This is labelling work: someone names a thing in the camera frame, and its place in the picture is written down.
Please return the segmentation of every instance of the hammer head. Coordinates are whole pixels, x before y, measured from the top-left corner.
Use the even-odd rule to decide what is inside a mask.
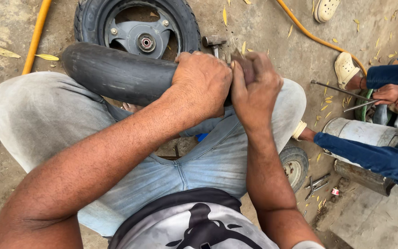
[[[219,44],[225,44],[227,42],[227,38],[225,36],[220,35],[212,35],[212,36],[203,36],[202,37],[202,45],[204,46],[213,46]]]

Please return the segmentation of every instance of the concrete ground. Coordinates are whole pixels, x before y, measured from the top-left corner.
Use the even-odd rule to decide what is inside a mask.
[[[322,118],[314,127],[316,131],[323,128],[331,118],[338,116],[353,118],[352,113],[342,112],[341,102],[346,97],[345,94],[329,89],[327,96],[334,96],[333,103],[329,104],[326,110],[320,111],[320,103],[326,97],[323,94],[323,87],[310,86],[311,79],[320,82],[329,80],[330,85],[336,84],[337,77],[333,65],[339,52],[310,40],[295,25],[287,38],[292,21],[276,1],[252,0],[253,4],[247,5],[243,0],[232,0],[231,7],[228,7],[226,0],[189,0],[188,2],[197,17],[201,35],[225,34],[229,37],[223,52],[230,54],[235,48],[240,49],[244,41],[247,42],[249,49],[257,51],[269,49],[269,55],[277,71],[282,76],[298,82],[305,89],[307,111],[302,120],[307,122],[309,127],[314,127],[317,115]],[[75,3],[74,0],[52,1],[38,54],[53,54],[59,57],[64,48],[74,42]],[[356,55],[366,68],[370,67],[368,61],[376,55],[379,48],[382,48],[378,56],[379,61],[372,61],[375,65],[386,65],[390,60],[388,55],[395,54],[395,51],[398,53],[398,12],[396,19],[390,20],[398,8],[398,0],[342,1],[333,19],[325,24],[317,23],[312,17],[310,0],[287,0],[286,4],[309,31],[330,43],[333,43],[333,38],[337,39],[339,43],[336,45]],[[40,0],[0,0],[0,47],[22,56],[20,59],[0,56],[0,83],[21,74],[40,5]],[[222,20],[224,5],[228,26],[225,26]],[[360,21],[360,32],[356,31],[357,25],[354,19]],[[36,59],[32,72],[47,70],[64,72],[61,61]],[[330,117],[325,119],[330,111],[332,111]],[[174,156],[172,149],[175,143],[179,143],[180,151],[185,153],[195,141],[193,139],[173,141],[165,144],[158,154]],[[309,224],[313,224],[318,203],[332,196],[330,190],[336,186],[339,177],[333,172],[333,158],[322,154],[317,162],[316,158],[322,151],[318,146],[307,142],[292,141],[292,143],[302,147],[311,158],[308,176],[318,178],[326,173],[332,173],[330,184],[316,193],[316,197],[310,198],[307,203],[303,201],[307,195],[306,190],[301,189],[296,194],[299,210],[302,213],[307,210],[305,218]],[[0,143],[0,208],[24,176],[25,172]],[[242,201],[243,213],[257,223],[248,196]],[[90,229],[81,226],[81,233],[85,248],[107,247],[106,240]],[[327,248],[347,247],[341,241],[331,239],[329,234],[319,234],[319,236]]]

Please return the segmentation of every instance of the tire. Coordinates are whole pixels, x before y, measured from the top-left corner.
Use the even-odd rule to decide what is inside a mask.
[[[284,171],[285,174],[287,174],[288,180],[291,181],[291,179],[294,179],[293,183],[290,184],[293,188],[293,191],[296,193],[305,182],[305,178],[308,173],[308,156],[301,148],[292,145],[286,145],[285,148],[280,152],[279,158],[284,166]]]
[[[74,19],[75,40],[108,46],[104,39],[104,27],[113,8],[123,8],[131,0],[79,0]],[[199,26],[188,3],[183,0],[146,0],[170,13],[179,27],[181,52],[192,53],[201,49]]]

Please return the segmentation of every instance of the light blue jeans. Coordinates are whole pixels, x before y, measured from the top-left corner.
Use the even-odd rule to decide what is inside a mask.
[[[302,87],[285,79],[272,115],[279,151],[305,107]],[[0,84],[0,141],[26,172],[131,114],[64,74],[37,72]],[[233,108],[226,109],[224,118],[206,120],[181,134],[199,133],[209,135],[178,160],[150,154],[106,194],[81,209],[79,222],[109,237],[128,217],[164,195],[213,187],[242,197],[246,193],[247,137]]]

